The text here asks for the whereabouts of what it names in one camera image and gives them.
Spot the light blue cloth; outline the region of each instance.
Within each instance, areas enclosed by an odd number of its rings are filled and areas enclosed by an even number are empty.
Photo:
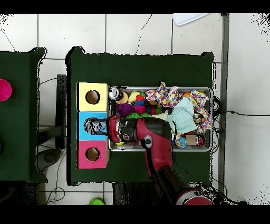
[[[180,103],[173,108],[172,113],[167,116],[172,131],[174,132],[176,127],[177,134],[184,134],[197,129],[193,121],[193,114],[192,102],[187,97],[183,97]]]

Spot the green felt surface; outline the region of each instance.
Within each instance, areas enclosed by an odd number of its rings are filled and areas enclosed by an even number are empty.
[[[12,96],[0,102],[1,181],[45,181],[35,164],[37,66],[44,53],[43,48],[0,52],[0,79],[13,88]]]
[[[71,97],[71,130],[67,130],[68,134],[71,131],[71,151],[68,157],[71,182],[148,181],[144,152],[110,152],[106,169],[76,168],[77,82],[99,82],[109,86],[157,86],[161,80],[167,86],[211,88],[213,59],[211,52],[202,56],[129,56],[84,54],[81,47],[71,49],[66,56],[66,64],[71,66],[71,73],[67,73],[71,83],[71,94],[67,96]],[[210,152],[175,152],[175,161],[173,168],[187,181],[209,184]]]

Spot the colorful toy pile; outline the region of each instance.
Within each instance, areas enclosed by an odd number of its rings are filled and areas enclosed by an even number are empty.
[[[205,144],[205,131],[210,129],[210,114],[204,108],[207,95],[197,90],[180,92],[179,87],[167,89],[159,82],[156,90],[134,91],[113,90],[117,115],[125,118],[158,117],[166,120],[172,130],[172,141],[178,148],[187,145]]]

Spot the floral cloth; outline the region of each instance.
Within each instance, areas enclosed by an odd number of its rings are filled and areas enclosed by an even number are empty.
[[[167,94],[166,84],[164,82],[160,82],[160,85],[156,90],[148,90],[145,92],[146,100],[155,100],[158,104],[161,104],[164,107],[173,108],[180,102],[181,97],[183,96],[183,94],[178,92],[177,89],[177,86],[173,86]]]

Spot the colorful fabric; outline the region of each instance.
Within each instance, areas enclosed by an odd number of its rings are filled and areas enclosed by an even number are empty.
[[[183,94],[178,92],[177,89],[177,86],[173,86],[167,93],[166,84],[164,82],[160,82],[160,86],[156,90],[146,91],[146,100],[155,100],[158,104],[161,104],[164,107],[173,108],[180,102],[181,97],[183,96]]]
[[[175,144],[178,148],[185,148],[187,146],[187,140],[186,138],[181,137],[175,141]]]
[[[206,94],[198,92],[197,90],[192,90],[188,99],[192,102],[194,111],[203,115],[201,127],[205,129],[211,129],[209,120],[210,114],[207,110],[204,109],[205,102],[208,100]]]

